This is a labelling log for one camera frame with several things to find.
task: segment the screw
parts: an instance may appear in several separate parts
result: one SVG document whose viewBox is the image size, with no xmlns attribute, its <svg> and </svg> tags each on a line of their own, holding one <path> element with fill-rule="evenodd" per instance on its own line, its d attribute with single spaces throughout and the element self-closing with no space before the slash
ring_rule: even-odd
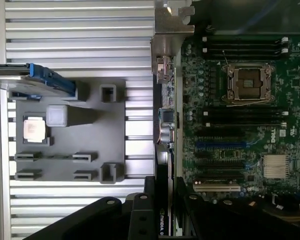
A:
<svg viewBox="0 0 300 240">
<path fill-rule="evenodd" d="M 232 201 L 230 201 L 230 200 L 224 200 L 223 203 L 225 205 L 232 205 Z"/>
<path fill-rule="evenodd" d="M 197 200 L 198 199 L 198 197 L 196 195 L 190 195 L 189 198 L 192 199 L 192 200 Z"/>
</svg>

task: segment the processor chip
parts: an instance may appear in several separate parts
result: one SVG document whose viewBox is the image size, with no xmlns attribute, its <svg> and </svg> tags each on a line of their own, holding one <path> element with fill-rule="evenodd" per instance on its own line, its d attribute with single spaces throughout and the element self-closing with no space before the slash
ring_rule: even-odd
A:
<svg viewBox="0 0 300 240">
<path fill-rule="evenodd" d="M 23 138 L 30 143 L 42 143 L 46 138 L 46 122 L 42 117 L 24 120 Z"/>
</svg>

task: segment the metal bracket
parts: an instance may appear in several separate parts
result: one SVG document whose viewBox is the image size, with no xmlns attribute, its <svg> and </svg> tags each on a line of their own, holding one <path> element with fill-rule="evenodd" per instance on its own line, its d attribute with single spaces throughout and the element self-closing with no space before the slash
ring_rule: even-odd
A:
<svg viewBox="0 0 300 240">
<path fill-rule="evenodd" d="M 173 15 L 170 7 L 156 7 L 154 10 L 154 36 L 151 39 L 152 73 L 157 74 L 162 65 L 163 57 L 174 57 L 179 52 L 186 37 L 195 32 L 194 25 L 185 25 L 184 19 L 195 14 L 193 6 L 180 7 L 177 15 Z M 164 83 L 167 77 L 157 79 L 158 83 Z"/>
</svg>

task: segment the heatsink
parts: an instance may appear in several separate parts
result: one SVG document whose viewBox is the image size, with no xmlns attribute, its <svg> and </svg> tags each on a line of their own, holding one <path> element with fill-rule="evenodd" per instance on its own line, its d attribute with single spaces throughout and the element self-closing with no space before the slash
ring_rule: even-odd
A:
<svg viewBox="0 0 300 240">
<path fill-rule="evenodd" d="M 286 179 L 289 177 L 287 155 L 265 155 L 263 157 L 263 176 L 266 179 Z"/>
</svg>

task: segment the blue pcie slot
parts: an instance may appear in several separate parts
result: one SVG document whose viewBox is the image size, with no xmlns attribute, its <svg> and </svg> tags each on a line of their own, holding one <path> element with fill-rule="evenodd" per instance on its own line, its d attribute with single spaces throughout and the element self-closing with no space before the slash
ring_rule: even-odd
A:
<svg viewBox="0 0 300 240">
<path fill-rule="evenodd" d="M 248 144 L 245 141 L 241 142 L 204 142 L 204 141 L 197 141 L 195 146 L 198 149 L 204 148 L 246 148 Z"/>
</svg>

